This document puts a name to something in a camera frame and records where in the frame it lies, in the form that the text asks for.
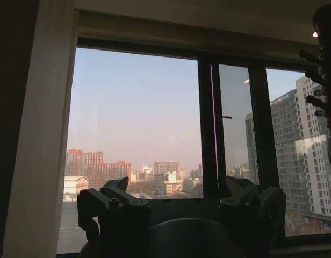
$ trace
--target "wall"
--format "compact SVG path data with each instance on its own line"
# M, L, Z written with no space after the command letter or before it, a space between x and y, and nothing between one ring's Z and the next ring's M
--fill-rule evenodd
M72 78L68 71L76 46L73 26L73 1L40 0L26 91L20 92L25 100L2 257L56 255Z

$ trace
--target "high-rise building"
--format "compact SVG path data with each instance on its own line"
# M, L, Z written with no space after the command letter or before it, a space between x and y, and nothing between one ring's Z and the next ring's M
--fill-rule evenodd
M203 176L203 165L199 164L198 165L198 170L199 170L199 175Z
M249 173L246 175L245 178L257 184L258 169L257 169L253 114L248 114L246 116L246 138L247 138L247 150L248 150L248 160L249 160Z
M155 162L154 174L165 174L167 172L178 172L179 171L179 162L173 161L163 161Z
M292 213L301 216L300 219L297 215L292 217L298 225L312 221L312 217L303 214L312 214L322 219L331 217L328 131L325 119L315 116L316 108L305 101L305 97L313 95L319 87L310 79L302 77L296 81L296 89L270 103L280 187L286 193L287 216ZM257 164L253 128L250 114L246 116L250 171L254 170L253 164Z
M82 174L82 155L80 149L69 149L65 158L65 176L80 176Z

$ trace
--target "screw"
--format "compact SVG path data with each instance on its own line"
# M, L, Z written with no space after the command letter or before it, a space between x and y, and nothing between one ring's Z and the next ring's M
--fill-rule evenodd
M110 199L110 208L115 209L119 207L119 199L117 198L112 198Z

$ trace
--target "sky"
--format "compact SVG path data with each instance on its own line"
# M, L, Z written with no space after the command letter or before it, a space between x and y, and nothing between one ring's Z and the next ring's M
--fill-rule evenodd
M296 87L302 73L267 70L270 99ZM248 162L244 120L251 113L247 68L220 66L227 167ZM202 163L196 60L78 48L68 149L104 152L132 171L155 161Z

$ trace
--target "glass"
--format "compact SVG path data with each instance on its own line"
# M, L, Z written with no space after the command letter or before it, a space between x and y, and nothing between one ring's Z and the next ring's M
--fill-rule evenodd
M258 183L248 68L219 65L226 174Z
M138 198L203 197L196 60L78 48L58 253L87 241L76 195L129 177Z
M320 86L304 73L267 69L287 236L331 233L331 165L325 119L305 102Z

